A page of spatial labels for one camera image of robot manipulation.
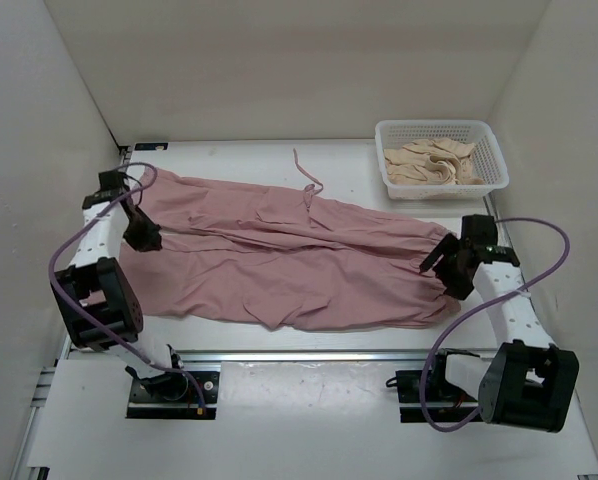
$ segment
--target pink cloth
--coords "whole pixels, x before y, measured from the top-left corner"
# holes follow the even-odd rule
[[[144,313],[319,330],[421,328],[458,310],[418,270],[445,228],[309,191],[159,170],[141,208],[175,234],[120,259]]]

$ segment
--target folded cloth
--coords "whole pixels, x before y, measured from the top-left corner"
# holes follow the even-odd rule
[[[318,330],[422,328],[458,310],[418,269],[445,228],[307,198],[309,187],[159,170],[141,208],[171,234],[159,252],[123,245],[120,258],[143,312]]]
[[[474,143],[436,138],[385,149],[388,179],[396,185],[483,185],[473,174],[474,148]]]

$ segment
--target purple cable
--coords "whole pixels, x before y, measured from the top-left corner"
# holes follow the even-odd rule
[[[142,192],[145,189],[150,188],[152,185],[154,185],[155,181],[157,180],[158,173],[157,173],[157,169],[153,165],[150,165],[149,163],[144,163],[144,162],[126,163],[124,165],[121,165],[121,166],[115,168],[114,170],[120,170],[122,168],[126,168],[126,167],[129,167],[132,165],[142,165],[142,166],[150,169],[154,175],[152,176],[152,178],[146,185],[140,185],[139,187],[135,187],[135,188],[129,190],[128,192],[124,193],[120,197],[115,198],[112,202],[110,202],[109,205],[107,205],[103,210],[101,210],[101,212],[99,212],[95,218],[93,218],[90,222],[88,222],[86,225],[84,225],[84,227],[81,228],[81,230],[79,230],[77,233],[75,233],[72,237],[70,237],[68,240],[66,240],[57,249],[57,251],[52,254],[52,257],[50,257],[50,262],[48,262],[48,278],[50,279],[50,285],[52,286],[53,290],[55,292],[57,292],[57,295],[59,295],[68,304],[68,306],[70,308],[72,308],[75,312],[77,312],[79,315],[81,315],[82,318],[84,318],[88,322],[90,322],[94,327],[96,327],[97,329],[101,330],[103,333],[108,335],[108,337],[110,337],[111,340],[115,341],[116,343],[121,345],[123,348],[128,350],[130,353],[132,353],[133,355],[138,357],[143,363],[151,366],[155,370],[159,370],[164,373],[178,373],[178,374],[183,375],[186,378],[186,380],[188,380],[189,383],[192,383],[192,386],[197,391],[197,395],[199,396],[199,408],[205,410],[206,403],[203,398],[203,391],[201,390],[201,386],[199,385],[199,382],[197,382],[197,379],[195,379],[195,377],[193,377],[191,373],[186,372],[185,370],[178,369],[178,368],[162,367],[160,365],[153,364],[150,361],[150,359],[148,357],[146,357],[142,352],[137,350],[130,343],[126,342],[123,338],[121,338],[119,335],[117,335],[115,332],[113,332],[110,328],[108,328],[106,325],[101,323],[95,317],[90,315],[79,304],[79,302],[76,302],[75,300],[73,300],[72,297],[70,297],[70,295],[68,295],[66,293],[66,291],[63,288],[61,288],[61,285],[59,284],[59,282],[57,281],[57,279],[55,277],[55,268],[57,265],[57,261],[59,260],[59,257],[61,256],[61,254],[63,252],[65,252],[68,249],[68,247],[70,247],[70,245],[75,243],[83,235],[85,235],[90,229],[92,229],[92,227],[95,226],[95,223],[97,223],[101,217],[105,216],[108,212],[110,212],[110,210],[112,210],[117,204],[119,204],[120,202],[129,198],[133,194]]]
[[[443,333],[441,335],[439,335],[439,338],[437,338],[437,340],[435,341],[433,346],[430,348],[430,351],[428,352],[428,356],[426,357],[426,361],[424,362],[423,369],[421,371],[421,378],[419,380],[419,403],[421,403],[421,412],[423,413],[424,418],[430,424],[430,426],[439,432],[443,432],[443,433],[455,432],[455,431],[459,430],[461,427],[470,423],[470,421],[473,418],[475,418],[477,415],[479,415],[479,408],[477,407],[472,412],[470,412],[463,420],[461,420],[453,425],[450,425],[449,427],[442,427],[441,425],[436,423],[430,416],[430,412],[428,411],[428,405],[426,404],[425,385],[428,383],[428,374],[430,372],[430,368],[432,367],[432,362],[434,361],[435,354],[439,350],[441,343],[448,337],[448,335],[450,335],[454,331],[455,328],[457,328],[463,322],[468,320],[475,313],[479,313],[482,310],[485,310],[486,308],[492,307],[493,305],[505,302],[506,300],[510,300],[511,298],[519,295],[519,291],[527,290],[528,288],[532,287],[533,285],[536,285],[537,283],[539,283],[541,280],[543,280],[547,276],[552,275],[559,267],[561,267],[563,265],[563,263],[566,261],[566,258],[568,258],[568,255],[570,254],[570,239],[568,238],[568,234],[561,227],[559,227],[553,223],[550,223],[546,220],[541,220],[539,218],[532,218],[532,217],[514,217],[514,218],[504,218],[502,220],[497,220],[497,223],[507,223],[507,222],[540,223],[541,225],[545,225],[547,227],[552,228],[553,230],[557,231],[559,233],[559,235],[561,235],[561,237],[563,238],[563,243],[564,243],[563,253],[561,254],[561,257],[559,257],[559,260],[557,260],[557,262],[552,267],[550,267],[548,270],[546,270],[542,274],[536,276],[532,280],[529,280],[528,282],[524,283],[522,286],[520,286],[518,288],[518,290],[513,290],[512,292],[508,292],[504,295],[501,295],[500,297],[493,298],[492,300],[482,303],[481,305],[464,313],[459,318],[457,318],[454,322],[452,322],[450,325],[448,325],[448,328],[446,328],[443,331]]]

